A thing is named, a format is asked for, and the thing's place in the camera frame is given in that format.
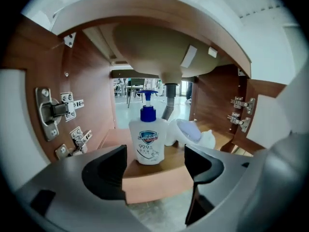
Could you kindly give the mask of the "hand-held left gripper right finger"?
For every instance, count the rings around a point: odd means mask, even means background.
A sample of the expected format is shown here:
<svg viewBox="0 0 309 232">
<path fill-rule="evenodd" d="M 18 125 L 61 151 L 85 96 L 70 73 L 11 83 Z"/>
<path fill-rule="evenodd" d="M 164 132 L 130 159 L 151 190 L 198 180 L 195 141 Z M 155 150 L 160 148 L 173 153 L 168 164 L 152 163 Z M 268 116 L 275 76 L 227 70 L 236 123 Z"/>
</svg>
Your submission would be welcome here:
<svg viewBox="0 0 309 232">
<path fill-rule="evenodd" d="M 189 232 L 286 232 L 309 204 L 309 134 L 291 133 L 254 156 L 185 146 L 194 181 Z"/>
</svg>

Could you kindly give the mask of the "black metal chair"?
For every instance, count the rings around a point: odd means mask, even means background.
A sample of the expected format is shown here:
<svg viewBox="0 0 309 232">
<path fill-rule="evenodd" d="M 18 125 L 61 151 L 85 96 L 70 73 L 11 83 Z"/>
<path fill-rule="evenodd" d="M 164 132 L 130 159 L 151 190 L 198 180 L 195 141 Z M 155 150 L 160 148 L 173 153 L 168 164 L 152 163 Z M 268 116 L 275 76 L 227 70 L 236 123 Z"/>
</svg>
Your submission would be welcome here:
<svg viewBox="0 0 309 232">
<path fill-rule="evenodd" d="M 145 79 L 144 78 L 129 78 L 126 84 L 126 102 L 127 107 L 130 107 L 132 96 L 136 95 L 138 91 L 144 89 Z"/>
</svg>

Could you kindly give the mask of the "blue-capped soap bottle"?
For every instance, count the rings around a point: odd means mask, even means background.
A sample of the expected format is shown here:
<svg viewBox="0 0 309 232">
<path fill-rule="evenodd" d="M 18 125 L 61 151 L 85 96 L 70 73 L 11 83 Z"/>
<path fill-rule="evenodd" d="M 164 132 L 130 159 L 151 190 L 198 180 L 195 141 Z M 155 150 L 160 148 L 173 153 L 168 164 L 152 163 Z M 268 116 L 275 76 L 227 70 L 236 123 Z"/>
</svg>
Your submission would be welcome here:
<svg viewBox="0 0 309 232">
<path fill-rule="evenodd" d="M 165 158 L 165 139 L 168 123 L 156 116 L 156 109 L 151 104 L 154 90 L 141 90 L 145 95 L 145 105 L 140 109 L 140 117 L 129 122 L 136 160 L 142 165 L 157 165 Z"/>
</svg>

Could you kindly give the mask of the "wooden vanity cabinet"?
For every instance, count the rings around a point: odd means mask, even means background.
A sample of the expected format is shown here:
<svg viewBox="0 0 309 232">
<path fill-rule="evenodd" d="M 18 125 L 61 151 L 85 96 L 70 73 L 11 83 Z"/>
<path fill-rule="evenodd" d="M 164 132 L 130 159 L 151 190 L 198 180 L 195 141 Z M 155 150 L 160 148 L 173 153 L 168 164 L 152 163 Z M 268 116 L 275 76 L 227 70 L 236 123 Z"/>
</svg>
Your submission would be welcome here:
<svg viewBox="0 0 309 232">
<path fill-rule="evenodd" d="M 185 165 L 183 149 L 170 146 L 162 167 L 147 167 L 133 159 L 133 144 L 127 129 L 115 128 L 115 107 L 112 98 L 110 64 L 85 35 L 84 29 L 103 24 L 154 25 L 189 35 L 218 50 L 219 54 L 251 76 L 251 62 L 237 41 L 211 16 L 178 0 L 120 0 L 88 6 L 80 1 L 63 9 L 54 24 L 53 32 L 66 36 L 77 34 L 72 49 L 63 52 L 63 70 L 69 76 L 62 81 L 63 91 L 72 91 L 83 98 L 86 107 L 66 128 L 81 125 L 91 129 L 93 137 L 88 152 L 66 161 L 69 173 L 69 193 L 76 195 L 86 190 L 81 171 L 75 162 L 87 157 L 108 153 L 119 144 L 127 145 L 127 169 L 122 179 L 122 190 L 129 204 L 155 201 L 178 195 L 191 189 L 193 180 Z"/>
</svg>

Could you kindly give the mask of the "white ceramic sink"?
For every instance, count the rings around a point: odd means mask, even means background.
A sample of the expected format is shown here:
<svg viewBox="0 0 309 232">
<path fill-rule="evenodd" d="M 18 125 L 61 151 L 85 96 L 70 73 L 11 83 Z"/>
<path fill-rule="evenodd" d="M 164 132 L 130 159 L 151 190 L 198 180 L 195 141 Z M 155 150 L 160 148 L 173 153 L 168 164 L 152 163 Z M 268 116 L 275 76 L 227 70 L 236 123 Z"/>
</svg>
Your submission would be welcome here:
<svg viewBox="0 0 309 232">
<path fill-rule="evenodd" d="M 282 0 L 30 0 L 22 14 L 57 35 L 100 27 L 117 60 L 168 81 L 233 63 L 289 84 L 304 62 Z"/>
</svg>

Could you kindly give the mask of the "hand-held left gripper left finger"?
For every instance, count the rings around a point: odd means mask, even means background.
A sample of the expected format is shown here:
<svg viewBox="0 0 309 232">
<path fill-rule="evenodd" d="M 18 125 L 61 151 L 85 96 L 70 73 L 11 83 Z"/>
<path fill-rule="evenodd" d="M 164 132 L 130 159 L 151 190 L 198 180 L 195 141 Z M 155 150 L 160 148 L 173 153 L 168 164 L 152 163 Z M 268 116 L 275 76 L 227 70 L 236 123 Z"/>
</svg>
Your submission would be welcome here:
<svg viewBox="0 0 309 232">
<path fill-rule="evenodd" d="M 150 232 L 128 209 L 122 188 L 126 145 L 49 164 L 16 196 L 48 232 Z"/>
</svg>

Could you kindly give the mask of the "metal cabinet hinge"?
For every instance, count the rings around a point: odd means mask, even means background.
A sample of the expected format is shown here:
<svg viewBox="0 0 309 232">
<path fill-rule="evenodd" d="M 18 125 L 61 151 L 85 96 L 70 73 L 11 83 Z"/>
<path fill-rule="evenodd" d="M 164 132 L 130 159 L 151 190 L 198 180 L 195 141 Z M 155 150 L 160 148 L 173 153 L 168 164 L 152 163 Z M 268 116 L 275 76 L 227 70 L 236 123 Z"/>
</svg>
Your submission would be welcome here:
<svg viewBox="0 0 309 232">
<path fill-rule="evenodd" d="M 247 132 L 247 129 L 249 128 L 251 122 L 251 119 L 249 117 L 246 117 L 245 119 L 240 119 L 240 114 L 236 112 L 233 112 L 231 115 L 228 115 L 227 119 L 232 124 L 239 125 L 243 133 Z"/>
<path fill-rule="evenodd" d="M 255 105 L 255 98 L 250 98 L 249 101 L 243 101 L 243 97 L 235 97 L 230 101 L 234 108 L 241 109 L 245 108 L 247 110 L 247 114 L 252 114 L 254 105 Z"/>
<path fill-rule="evenodd" d="M 67 148 L 65 144 L 62 144 L 55 150 L 55 156 L 58 160 L 85 154 L 88 151 L 87 143 L 92 137 L 91 130 L 82 131 L 80 127 L 77 127 L 70 132 L 70 136 L 73 141 L 74 148 Z"/>
<path fill-rule="evenodd" d="M 39 121 L 46 141 L 50 142 L 59 135 L 58 124 L 76 118 L 76 110 L 84 107 L 84 100 L 75 100 L 72 92 L 60 94 L 60 101 L 52 98 L 47 87 L 35 88 L 35 98 Z"/>
</svg>

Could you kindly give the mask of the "grey drain pipe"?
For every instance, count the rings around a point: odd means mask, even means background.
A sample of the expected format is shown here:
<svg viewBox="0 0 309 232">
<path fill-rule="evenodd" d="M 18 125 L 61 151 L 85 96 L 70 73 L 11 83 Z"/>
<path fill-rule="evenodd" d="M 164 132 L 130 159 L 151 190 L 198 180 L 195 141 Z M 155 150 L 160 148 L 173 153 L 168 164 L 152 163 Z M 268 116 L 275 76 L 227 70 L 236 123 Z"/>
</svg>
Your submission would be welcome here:
<svg viewBox="0 0 309 232">
<path fill-rule="evenodd" d="M 166 107 L 164 109 L 164 112 L 161 118 L 168 121 L 168 119 L 170 118 L 174 110 L 177 84 L 169 83 L 169 84 L 165 84 L 165 86 L 166 86 L 167 104 L 166 104 Z"/>
</svg>

